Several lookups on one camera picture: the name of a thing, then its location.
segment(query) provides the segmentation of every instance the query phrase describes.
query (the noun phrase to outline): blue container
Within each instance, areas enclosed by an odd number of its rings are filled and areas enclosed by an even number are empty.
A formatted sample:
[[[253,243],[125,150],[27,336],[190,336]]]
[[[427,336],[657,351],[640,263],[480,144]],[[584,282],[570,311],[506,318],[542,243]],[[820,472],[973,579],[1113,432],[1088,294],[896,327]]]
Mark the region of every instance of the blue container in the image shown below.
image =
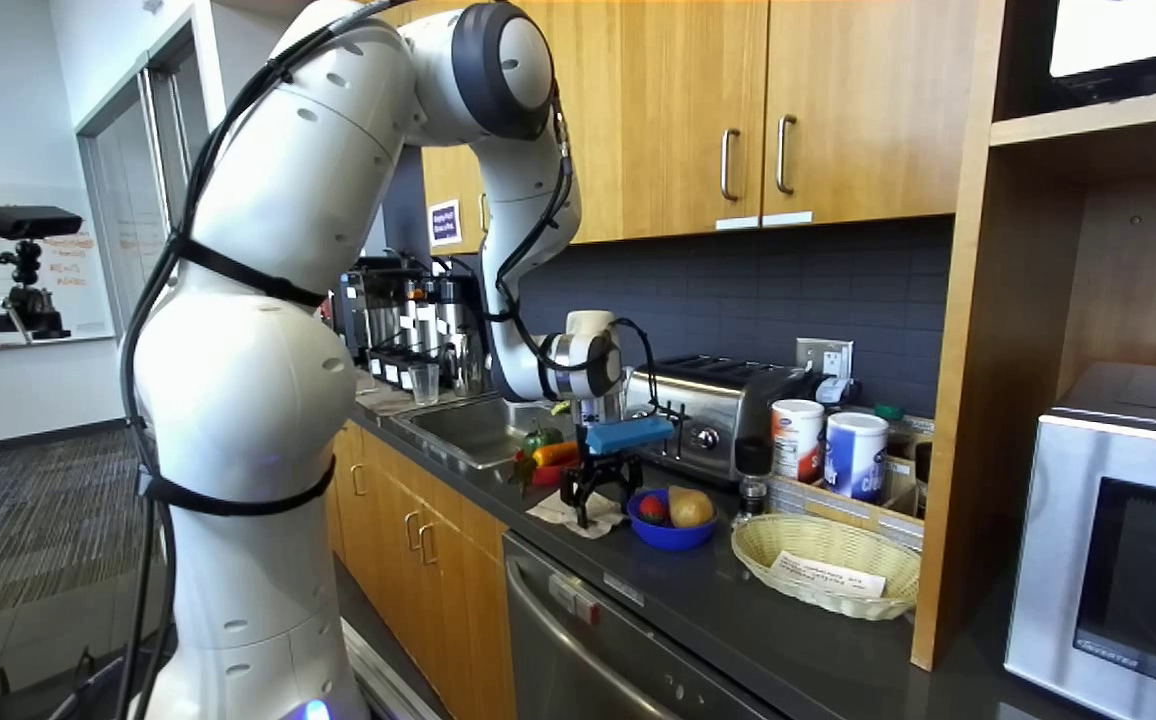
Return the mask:
[[[688,547],[701,547],[713,542],[713,528],[715,525],[702,525],[702,528],[669,528],[669,525],[651,525],[640,516],[640,497],[658,497],[669,504],[669,487],[640,487],[630,499],[626,499],[626,528],[634,542],[651,545],[651,547],[665,547],[665,551],[688,551]]]

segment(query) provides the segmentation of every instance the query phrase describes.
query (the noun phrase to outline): lower cabinet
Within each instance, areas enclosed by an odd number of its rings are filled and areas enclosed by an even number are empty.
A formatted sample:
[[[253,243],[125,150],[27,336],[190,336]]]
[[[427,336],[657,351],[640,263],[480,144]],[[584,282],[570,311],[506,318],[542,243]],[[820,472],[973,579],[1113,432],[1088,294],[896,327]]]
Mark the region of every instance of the lower cabinet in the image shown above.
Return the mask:
[[[378,435],[336,435],[331,547],[455,720],[513,718],[503,525]]]

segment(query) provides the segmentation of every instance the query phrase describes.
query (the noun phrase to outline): sink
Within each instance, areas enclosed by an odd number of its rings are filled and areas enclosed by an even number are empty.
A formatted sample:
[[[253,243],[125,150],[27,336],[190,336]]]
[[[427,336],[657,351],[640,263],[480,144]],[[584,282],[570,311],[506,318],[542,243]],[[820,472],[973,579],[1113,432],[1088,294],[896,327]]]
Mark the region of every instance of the sink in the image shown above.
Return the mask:
[[[394,415],[394,426],[408,430],[427,452],[491,472],[491,467],[513,464],[513,455],[523,448],[523,435],[530,430],[558,430],[564,420],[553,420],[536,404],[503,404],[489,395],[489,402],[455,402],[455,404],[421,410],[421,411]]]

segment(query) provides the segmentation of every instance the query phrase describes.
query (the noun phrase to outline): black countertop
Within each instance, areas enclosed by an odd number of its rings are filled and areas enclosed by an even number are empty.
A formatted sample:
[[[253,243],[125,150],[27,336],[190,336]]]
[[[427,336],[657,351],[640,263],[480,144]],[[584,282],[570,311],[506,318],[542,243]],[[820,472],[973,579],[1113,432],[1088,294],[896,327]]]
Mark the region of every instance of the black countertop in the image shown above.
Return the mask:
[[[385,411],[356,410],[356,420],[491,511],[513,536],[625,601],[651,627],[787,718],[1088,718],[1000,670],[1005,605],[981,610],[969,632],[935,660],[935,671],[918,671],[908,660],[908,619],[844,619],[762,590],[733,558],[729,528],[694,551],[657,551],[626,528],[580,542],[527,516],[542,491],[455,467],[455,462],[424,452]]]

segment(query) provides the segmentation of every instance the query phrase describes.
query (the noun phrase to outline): dishwasher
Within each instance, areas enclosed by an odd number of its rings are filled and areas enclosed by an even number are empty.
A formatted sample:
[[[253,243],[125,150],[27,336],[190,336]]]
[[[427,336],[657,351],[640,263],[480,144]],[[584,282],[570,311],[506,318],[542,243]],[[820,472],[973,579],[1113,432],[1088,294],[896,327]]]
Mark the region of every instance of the dishwasher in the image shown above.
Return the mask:
[[[779,718],[519,536],[503,542],[517,718]]]

